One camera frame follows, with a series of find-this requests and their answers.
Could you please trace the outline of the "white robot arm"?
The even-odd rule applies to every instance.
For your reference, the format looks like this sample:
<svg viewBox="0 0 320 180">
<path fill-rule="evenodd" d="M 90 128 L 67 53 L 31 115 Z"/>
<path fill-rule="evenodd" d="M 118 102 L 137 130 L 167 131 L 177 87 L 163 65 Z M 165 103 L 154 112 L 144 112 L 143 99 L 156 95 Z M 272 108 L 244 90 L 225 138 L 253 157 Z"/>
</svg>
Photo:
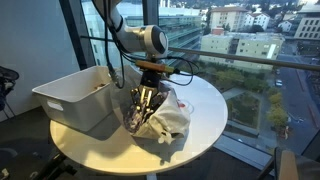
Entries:
<svg viewBox="0 0 320 180">
<path fill-rule="evenodd" d="M 159 64 L 158 60 L 167 57 L 168 38 L 157 25 L 128 26 L 117 9 L 120 1 L 93 0 L 93 4 L 121 52 L 146 54 L 145 60 L 135 62 L 143 74 L 140 85 L 132 91 L 132 94 L 133 96 L 135 93 L 139 94 L 139 100 L 134 102 L 139 111 L 155 111 L 164 101 L 159 84 L 166 66 Z"/>
</svg>

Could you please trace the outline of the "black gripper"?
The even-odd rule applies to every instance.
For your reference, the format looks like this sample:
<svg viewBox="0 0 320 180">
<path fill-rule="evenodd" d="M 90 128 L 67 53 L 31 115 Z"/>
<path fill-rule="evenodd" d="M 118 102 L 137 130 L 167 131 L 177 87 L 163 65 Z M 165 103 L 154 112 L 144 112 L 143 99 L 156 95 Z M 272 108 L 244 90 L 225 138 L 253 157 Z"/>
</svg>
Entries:
<svg viewBox="0 0 320 180">
<path fill-rule="evenodd" d="M 130 91 L 132 102 L 137 111 L 141 110 L 140 91 L 142 91 L 143 88 L 153 88 L 147 89 L 145 93 L 146 111 L 155 111 L 159 107 L 159 92 L 157 89 L 159 88 L 160 78 L 160 74 L 153 70 L 145 70 L 142 73 L 138 88 L 134 88 Z"/>
</svg>

